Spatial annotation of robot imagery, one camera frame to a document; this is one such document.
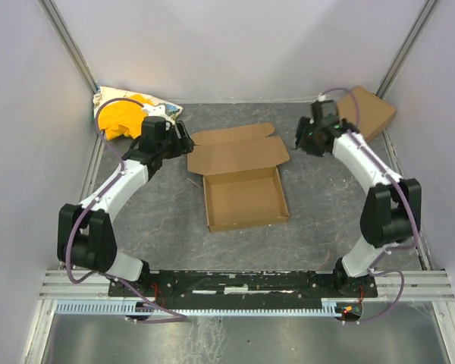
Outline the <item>right aluminium corner post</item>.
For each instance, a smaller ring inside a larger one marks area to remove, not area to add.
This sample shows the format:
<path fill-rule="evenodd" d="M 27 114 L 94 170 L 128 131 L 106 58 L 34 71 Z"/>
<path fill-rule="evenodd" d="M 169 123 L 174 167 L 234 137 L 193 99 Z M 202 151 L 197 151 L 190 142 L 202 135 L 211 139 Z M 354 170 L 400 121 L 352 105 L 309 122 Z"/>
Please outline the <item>right aluminium corner post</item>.
<path fill-rule="evenodd" d="M 440 1 L 438 0 L 426 0 L 419 13 L 416 15 L 408 33 L 406 34 L 403 42 L 397 50 L 393 60 L 391 61 L 386 73 L 384 74 L 375 95 L 383 99 L 387 94 L 391 85 L 394 83 L 397 75 L 399 74 L 402 66 L 413 50 L 414 46 L 422 35 L 423 30 L 434 14 Z"/>

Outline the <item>aluminium corner post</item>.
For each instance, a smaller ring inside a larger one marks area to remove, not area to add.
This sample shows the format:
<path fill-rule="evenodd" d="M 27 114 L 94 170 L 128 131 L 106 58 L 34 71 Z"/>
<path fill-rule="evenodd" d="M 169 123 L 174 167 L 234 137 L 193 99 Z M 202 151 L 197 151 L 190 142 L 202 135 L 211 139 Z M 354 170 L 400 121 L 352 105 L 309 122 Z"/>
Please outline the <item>aluminium corner post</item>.
<path fill-rule="evenodd" d="M 383 99 L 387 94 L 391 85 L 394 83 L 397 75 L 399 74 L 402 66 L 413 50 L 414 46 L 422 35 L 423 30 L 434 14 L 440 1 L 438 0 L 426 0 L 419 13 L 416 15 L 408 33 L 406 34 L 403 42 L 397 50 L 393 60 L 391 61 L 386 73 L 384 74 L 375 95 Z"/>
<path fill-rule="evenodd" d="M 38 3 L 45 12 L 46 17 L 49 19 L 49 22 L 58 35 L 58 38 L 61 40 L 63 46 L 69 54 L 69 57 L 79 72 L 79 75 L 86 83 L 88 89 L 92 94 L 96 93 L 99 88 L 98 83 L 87 64 L 86 59 L 83 57 L 83 53 L 81 52 L 78 44 L 72 37 L 71 32 L 68 29 L 68 26 L 62 17 L 55 1 L 39 0 Z"/>

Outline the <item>aluminium frame rail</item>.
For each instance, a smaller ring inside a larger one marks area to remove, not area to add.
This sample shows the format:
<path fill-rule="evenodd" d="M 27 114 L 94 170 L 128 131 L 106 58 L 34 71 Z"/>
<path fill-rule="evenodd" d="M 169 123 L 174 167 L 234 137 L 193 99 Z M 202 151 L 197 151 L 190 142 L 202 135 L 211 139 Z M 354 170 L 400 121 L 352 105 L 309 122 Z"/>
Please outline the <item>aluminium frame rail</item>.
<path fill-rule="evenodd" d="M 404 271 L 405 283 L 401 302 L 454 302 L 455 295 L 445 271 Z M 400 277 L 389 273 L 375 279 L 378 296 L 366 302 L 394 300 L 400 289 Z M 39 292 L 41 300 L 108 300 L 109 281 L 93 275 L 81 284 L 70 282 L 62 270 L 48 270 Z"/>

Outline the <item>left aluminium corner post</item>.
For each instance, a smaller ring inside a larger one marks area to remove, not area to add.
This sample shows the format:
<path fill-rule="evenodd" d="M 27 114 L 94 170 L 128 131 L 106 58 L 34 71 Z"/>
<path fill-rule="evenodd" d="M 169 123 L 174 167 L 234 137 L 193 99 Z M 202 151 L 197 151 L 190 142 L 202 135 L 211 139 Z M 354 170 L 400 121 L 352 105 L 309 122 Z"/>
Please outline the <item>left aluminium corner post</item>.
<path fill-rule="evenodd" d="M 83 57 L 83 53 L 81 52 L 78 44 L 72 37 L 71 32 L 68 29 L 68 26 L 62 17 L 55 1 L 39 0 L 38 3 L 45 12 L 46 17 L 49 19 L 49 22 L 58 35 L 58 38 L 61 40 L 63 46 L 69 54 L 69 57 L 79 72 L 79 75 L 86 83 L 88 89 L 92 94 L 96 93 L 99 88 L 98 83 L 87 64 L 86 59 Z"/>

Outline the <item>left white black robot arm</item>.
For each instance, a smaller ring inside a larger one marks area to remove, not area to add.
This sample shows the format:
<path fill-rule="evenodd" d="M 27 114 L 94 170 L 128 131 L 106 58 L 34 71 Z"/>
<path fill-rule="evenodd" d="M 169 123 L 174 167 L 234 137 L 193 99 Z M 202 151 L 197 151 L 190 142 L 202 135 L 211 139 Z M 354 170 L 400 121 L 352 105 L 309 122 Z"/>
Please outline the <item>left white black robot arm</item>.
<path fill-rule="evenodd" d="M 87 274 L 102 274 L 110 279 L 145 281 L 149 264 L 119 250 L 113 222 L 126 202 L 146 185 L 168 159 L 193 151 L 183 121 L 147 116 L 141 133 L 123 154 L 115 172 L 92 195 L 76 205 L 64 204 L 58 214 L 58 259 L 65 264 L 74 284 L 75 266 Z"/>

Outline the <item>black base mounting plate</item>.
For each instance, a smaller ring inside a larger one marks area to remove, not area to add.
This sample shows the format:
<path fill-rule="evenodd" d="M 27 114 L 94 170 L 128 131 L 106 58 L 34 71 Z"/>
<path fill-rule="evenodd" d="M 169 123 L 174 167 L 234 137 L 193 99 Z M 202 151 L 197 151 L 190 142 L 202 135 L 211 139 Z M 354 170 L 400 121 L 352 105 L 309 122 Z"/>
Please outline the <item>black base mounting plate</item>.
<path fill-rule="evenodd" d="M 166 309 L 318 309 L 322 299 L 376 298 L 369 275 L 339 281 L 315 271 L 151 271 L 131 284 Z"/>

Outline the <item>yellow cloth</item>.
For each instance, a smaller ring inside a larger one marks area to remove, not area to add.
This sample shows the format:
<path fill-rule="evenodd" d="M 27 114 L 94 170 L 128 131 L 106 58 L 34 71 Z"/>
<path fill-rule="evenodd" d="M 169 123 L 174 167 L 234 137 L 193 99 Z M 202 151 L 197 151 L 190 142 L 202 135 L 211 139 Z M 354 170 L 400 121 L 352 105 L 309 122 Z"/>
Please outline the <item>yellow cloth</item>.
<path fill-rule="evenodd" d="M 105 106 L 99 113 L 99 129 L 107 140 L 118 137 L 136 139 L 141 134 L 143 119 L 148 115 L 143 106 L 155 106 L 154 102 L 140 94 L 129 96 L 128 99 L 138 101 L 141 106 L 134 102 L 117 101 Z"/>

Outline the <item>closed brown cardboard box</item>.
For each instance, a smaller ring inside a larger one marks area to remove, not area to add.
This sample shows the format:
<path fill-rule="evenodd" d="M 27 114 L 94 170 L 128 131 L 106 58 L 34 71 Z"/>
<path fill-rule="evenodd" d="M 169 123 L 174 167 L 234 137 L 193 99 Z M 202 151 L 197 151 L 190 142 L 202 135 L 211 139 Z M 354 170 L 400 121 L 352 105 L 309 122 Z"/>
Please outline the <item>closed brown cardboard box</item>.
<path fill-rule="evenodd" d="M 359 106 L 359 131 L 369 143 L 391 123 L 397 110 L 361 86 L 354 87 L 352 93 Z M 356 109 L 349 94 L 337 101 L 337 107 L 341 118 L 356 124 Z"/>

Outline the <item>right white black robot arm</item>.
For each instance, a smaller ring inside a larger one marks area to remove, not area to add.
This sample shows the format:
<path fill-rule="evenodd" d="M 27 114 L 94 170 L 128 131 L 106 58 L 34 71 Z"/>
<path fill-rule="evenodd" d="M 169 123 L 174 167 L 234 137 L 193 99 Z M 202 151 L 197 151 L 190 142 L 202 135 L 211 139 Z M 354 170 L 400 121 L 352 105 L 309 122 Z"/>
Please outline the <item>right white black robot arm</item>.
<path fill-rule="evenodd" d="M 357 127 L 341 118 L 333 100 L 310 105 L 310 117 L 299 119 L 295 146 L 308 155 L 331 154 L 356 178 L 366 200 L 359 220 L 360 238 L 338 259 L 330 282 L 346 292 L 373 273 L 377 263 L 418 240 L 422 187 L 391 170 L 369 147 Z"/>

